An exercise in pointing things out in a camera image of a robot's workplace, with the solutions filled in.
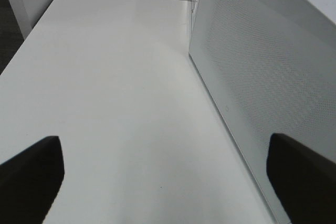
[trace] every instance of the desk surface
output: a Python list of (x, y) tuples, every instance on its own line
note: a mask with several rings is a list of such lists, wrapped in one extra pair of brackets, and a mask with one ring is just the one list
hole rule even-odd
[(54, 0), (0, 76), (0, 163), (61, 139), (44, 223), (274, 222), (188, 57), (186, 9)]

